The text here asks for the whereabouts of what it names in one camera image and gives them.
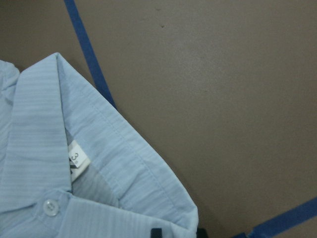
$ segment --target collar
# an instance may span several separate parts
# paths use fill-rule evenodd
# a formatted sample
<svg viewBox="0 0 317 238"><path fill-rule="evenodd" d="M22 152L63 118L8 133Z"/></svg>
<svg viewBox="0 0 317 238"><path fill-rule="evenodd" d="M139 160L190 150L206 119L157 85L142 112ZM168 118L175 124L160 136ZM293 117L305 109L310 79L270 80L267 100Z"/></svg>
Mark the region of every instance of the collar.
<svg viewBox="0 0 317 238"><path fill-rule="evenodd" d="M13 101L13 109L0 212L30 206L47 190L71 190L58 56L48 56L20 75L7 65L11 77L4 80L2 91Z"/></svg>

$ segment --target black object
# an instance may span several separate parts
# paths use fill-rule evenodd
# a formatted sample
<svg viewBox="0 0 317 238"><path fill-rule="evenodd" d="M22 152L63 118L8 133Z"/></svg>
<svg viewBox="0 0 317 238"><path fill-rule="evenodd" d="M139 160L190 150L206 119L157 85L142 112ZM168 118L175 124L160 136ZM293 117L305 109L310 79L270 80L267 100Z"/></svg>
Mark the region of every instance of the black object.
<svg viewBox="0 0 317 238"><path fill-rule="evenodd" d="M151 238L162 238L162 228L152 228Z"/></svg>
<svg viewBox="0 0 317 238"><path fill-rule="evenodd" d="M197 238L208 238L207 231L204 228L198 228Z"/></svg>

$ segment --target shirt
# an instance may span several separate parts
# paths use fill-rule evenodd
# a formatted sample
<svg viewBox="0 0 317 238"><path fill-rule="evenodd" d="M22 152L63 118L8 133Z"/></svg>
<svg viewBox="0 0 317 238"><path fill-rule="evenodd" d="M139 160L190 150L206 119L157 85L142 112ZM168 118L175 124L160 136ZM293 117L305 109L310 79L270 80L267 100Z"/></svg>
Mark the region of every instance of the shirt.
<svg viewBox="0 0 317 238"><path fill-rule="evenodd" d="M196 237L181 182L59 53L21 73L0 61L0 89L1 238ZM90 164L72 183L73 141Z"/></svg>

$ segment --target size label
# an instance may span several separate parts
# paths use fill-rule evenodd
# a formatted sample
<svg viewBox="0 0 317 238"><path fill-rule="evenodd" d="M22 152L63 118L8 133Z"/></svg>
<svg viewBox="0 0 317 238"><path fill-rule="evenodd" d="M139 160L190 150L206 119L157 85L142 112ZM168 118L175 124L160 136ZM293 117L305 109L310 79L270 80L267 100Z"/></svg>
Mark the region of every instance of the size label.
<svg viewBox="0 0 317 238"><path fill-rule="evenodd" d="M84 172L91 161L76 140L73 140L68 146L68 158L71 181L73 182Z"/></svg>

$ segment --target white button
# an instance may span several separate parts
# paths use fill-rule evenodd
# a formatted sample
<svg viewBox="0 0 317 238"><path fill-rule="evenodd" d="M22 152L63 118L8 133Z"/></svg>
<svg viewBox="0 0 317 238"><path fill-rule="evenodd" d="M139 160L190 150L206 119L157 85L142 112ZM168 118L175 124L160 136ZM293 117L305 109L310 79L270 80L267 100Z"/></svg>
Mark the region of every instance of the white button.
<svg viewBox="0 0 317 238"><path fill-rule="evenodd" d="M46 200L43 204L43 209L46 215L53 217L56 216L59 211L59 205L55 200Z"/></svg>

